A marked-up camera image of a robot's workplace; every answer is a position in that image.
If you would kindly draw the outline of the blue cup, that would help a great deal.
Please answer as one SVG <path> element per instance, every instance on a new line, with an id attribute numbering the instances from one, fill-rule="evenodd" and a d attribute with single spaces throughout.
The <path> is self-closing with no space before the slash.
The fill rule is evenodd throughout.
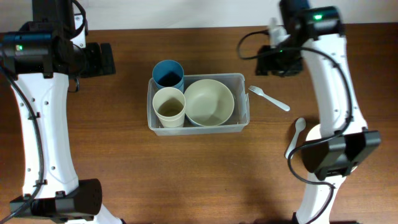
<path id="1" fill-rule="evenodd" d="M 184 75 L 183 67 L 174 60 L 163 60 L 152 70 L 152 78 L 158 89 L 174 87 L 184 92 Z"/>

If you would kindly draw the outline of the cream cup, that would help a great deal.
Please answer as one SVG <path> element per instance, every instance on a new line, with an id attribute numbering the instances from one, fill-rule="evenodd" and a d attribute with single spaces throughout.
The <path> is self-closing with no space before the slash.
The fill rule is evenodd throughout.
<path id="1" fill-rule="evenodd" d="M 185 95 L 174 87 L 162 88 L 154 95 L 152 107 L 159 119 L 176 121 L 185 116 Z"/>
<path id="2" fill-rule="evenodd" d="M 159 120 L 164 128 L 181 128 L 183 127 L 185 118 L 181 117 L 172 120 L 169 119 L 159 119 Z"/>

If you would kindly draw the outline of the cream cup back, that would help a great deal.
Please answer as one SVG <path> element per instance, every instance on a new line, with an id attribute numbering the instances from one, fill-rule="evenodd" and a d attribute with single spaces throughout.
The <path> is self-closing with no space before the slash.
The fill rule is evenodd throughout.
<path id="1" fill-rule="evenodd" d="M 172 120 L 169 119 L 159 119 L 159 120 L 164 128 L 181 128 L 183 127 L 185 118 L 181 117 Z"/>

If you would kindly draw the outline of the blue bowl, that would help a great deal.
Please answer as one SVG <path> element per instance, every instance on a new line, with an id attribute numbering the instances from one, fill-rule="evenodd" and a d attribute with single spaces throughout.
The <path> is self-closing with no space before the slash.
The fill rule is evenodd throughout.
<path id="1" fill-rule="evenodd" d="M 194 126 L 201 126 L 200 124 L 196 123 L 194 120 L 188 117 L 188 115 L 185 115 L 185 117 L 189 120 L 189 122 L 194 125 Z"/>

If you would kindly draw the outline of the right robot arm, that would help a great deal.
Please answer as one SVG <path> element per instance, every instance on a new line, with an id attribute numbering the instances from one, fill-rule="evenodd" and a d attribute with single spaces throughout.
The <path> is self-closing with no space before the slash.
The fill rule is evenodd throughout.
<path id="1" fill-rule="evenodd" d="M 282 0 L 279 9 L 283 26 L 269 26 L 270 43 L 257 53 L 256 73 L 286 77 L 309 70 L 320 125 L 298 147 L 308 177 L 292 221 L 328 223 L 339 187 L 380 145 L 381 135 L 368 129 L 356 101 L 337 8 Z"/>

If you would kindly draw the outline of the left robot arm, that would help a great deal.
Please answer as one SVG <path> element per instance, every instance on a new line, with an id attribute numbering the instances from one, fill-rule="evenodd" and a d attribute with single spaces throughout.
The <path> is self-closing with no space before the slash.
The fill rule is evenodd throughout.
<path id="1" fill-rule="evenodd" d="M 33 19 L 1 41 L 1 73 L 19 107 L 25 155 L 22 195 L 11 218 L 55 223 L 120 223 L 103 205 L 98 179 L 78 178 L 70 153 L 70 82 L 112 75 L 108 43 L 86 43 L 86 12 L 77 1 L 33 1 Z"/>

